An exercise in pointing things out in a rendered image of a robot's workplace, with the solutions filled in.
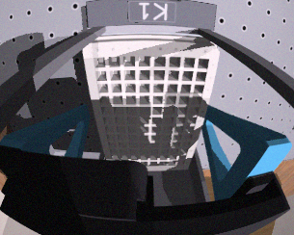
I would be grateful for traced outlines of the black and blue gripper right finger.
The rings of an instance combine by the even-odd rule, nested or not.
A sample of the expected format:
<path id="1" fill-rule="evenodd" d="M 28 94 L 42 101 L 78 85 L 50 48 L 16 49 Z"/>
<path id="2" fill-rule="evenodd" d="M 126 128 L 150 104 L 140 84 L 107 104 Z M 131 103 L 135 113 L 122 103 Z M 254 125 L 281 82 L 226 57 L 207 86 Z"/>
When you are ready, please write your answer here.
<path id="1" fill-rule="evenodd" d="M 212 123 L 240 145 L 240 153 L 232 166 Z M 274 171 L 292 147 L 285 135 L 210 105 L 201 131 L 215 201 L 231 198 L 248 178 Z"/>

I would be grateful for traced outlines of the grey rectangular base plate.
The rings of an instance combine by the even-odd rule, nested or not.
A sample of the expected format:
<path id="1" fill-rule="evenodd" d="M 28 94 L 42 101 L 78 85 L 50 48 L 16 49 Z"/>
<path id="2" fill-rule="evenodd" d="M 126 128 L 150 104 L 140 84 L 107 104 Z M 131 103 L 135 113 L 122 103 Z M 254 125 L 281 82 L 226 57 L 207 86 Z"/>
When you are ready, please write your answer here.
<path id="1" fill-rule="evenodd" d="M 0 0 L 0 85 L 33 60 L 88 29 L 87 1 Z M 217 5 L 215 32 L 252 50 L 294 78 L 294 0 L 192 0 Z M 220 52 L 209 104 L 285 135 L 294 160 L 294 109 L 252 70 Z M 8 123 L 12 132 L 88 104 L 83 158 L 99 159 L 83 50 L 56 71 Z"/>

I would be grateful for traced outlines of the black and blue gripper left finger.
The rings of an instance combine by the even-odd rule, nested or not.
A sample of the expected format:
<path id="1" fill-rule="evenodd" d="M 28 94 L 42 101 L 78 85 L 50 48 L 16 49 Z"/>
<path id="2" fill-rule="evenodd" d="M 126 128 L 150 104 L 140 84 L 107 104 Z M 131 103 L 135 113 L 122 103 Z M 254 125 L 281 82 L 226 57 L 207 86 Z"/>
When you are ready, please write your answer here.
<path id="1" fill-rule="evenodd" d="M 82 158 L 89 122 L 88 105 L 83 104 L 58 116 L 12 132 L 3 137 L 0 145 L 19 148 L 22 151 L 50 154 L 49 147 L 77 124 L 65 156 Z"/>

